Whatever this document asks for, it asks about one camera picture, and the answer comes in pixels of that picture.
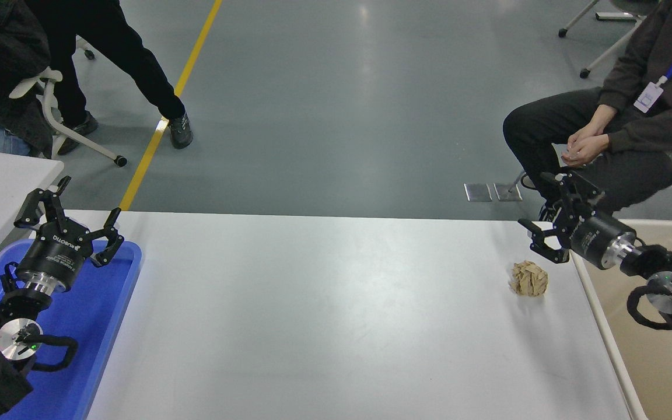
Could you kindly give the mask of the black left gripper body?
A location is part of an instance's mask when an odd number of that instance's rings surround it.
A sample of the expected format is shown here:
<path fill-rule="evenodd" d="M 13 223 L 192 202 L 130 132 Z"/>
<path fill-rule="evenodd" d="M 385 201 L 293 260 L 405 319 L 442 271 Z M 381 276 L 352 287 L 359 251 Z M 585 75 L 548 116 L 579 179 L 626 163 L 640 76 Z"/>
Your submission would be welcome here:
<path fill-rule="evenodd" d="M 78 238 L 88 229 L 66 218 L 62 227 L 56 221 L 40 226 L 36 238 L 18 265 L 18 279 L 34 282 L 43 274 L 58 281 L 62 289 L 71 289 L 86 258 L 92 254 L 92 245 Z"/>

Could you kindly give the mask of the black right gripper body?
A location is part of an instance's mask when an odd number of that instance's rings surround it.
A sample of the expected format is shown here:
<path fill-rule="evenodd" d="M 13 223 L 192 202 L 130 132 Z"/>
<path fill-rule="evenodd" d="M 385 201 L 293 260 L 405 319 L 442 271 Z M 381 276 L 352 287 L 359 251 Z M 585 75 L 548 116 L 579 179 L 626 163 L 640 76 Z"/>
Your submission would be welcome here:
<path fill-rule="evenodd" d="M 624 224 L 610 215 L 593 215 L 584 219 L 570 237 L 571 250 L 592 265 L 615 265 L 615 245 L 624 234 Z"/>

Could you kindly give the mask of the person's left hand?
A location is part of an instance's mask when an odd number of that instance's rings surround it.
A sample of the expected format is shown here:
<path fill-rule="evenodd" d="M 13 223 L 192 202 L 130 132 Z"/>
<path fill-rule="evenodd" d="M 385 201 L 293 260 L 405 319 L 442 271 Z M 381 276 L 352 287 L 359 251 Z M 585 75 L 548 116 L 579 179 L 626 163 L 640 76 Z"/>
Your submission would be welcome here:
<path fill-rule="evenodd" d="M 562 154 L 562 160 L 568 167 L 583 167 L 590 164 L 608 146 L 608 135 L 582 136 L 576 140 L 572 136 Z"/>

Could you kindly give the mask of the person's right hand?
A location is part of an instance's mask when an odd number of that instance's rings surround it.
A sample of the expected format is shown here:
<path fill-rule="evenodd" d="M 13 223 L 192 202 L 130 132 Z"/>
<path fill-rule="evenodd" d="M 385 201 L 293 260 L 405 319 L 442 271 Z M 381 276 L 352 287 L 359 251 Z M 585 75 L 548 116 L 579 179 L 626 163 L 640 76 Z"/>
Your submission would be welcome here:
<path fill-rule="evenodd" d="M 578 140 L 602 135 L 603 130 L 604 127 L 599 123 L 587 123 L 587 125 L 584 125 L 583 128 L 577 130 L 575 133 L 573 133 L 573 135 L 569 136 L 567 143 L 568 149 L 573 148 Z"/>

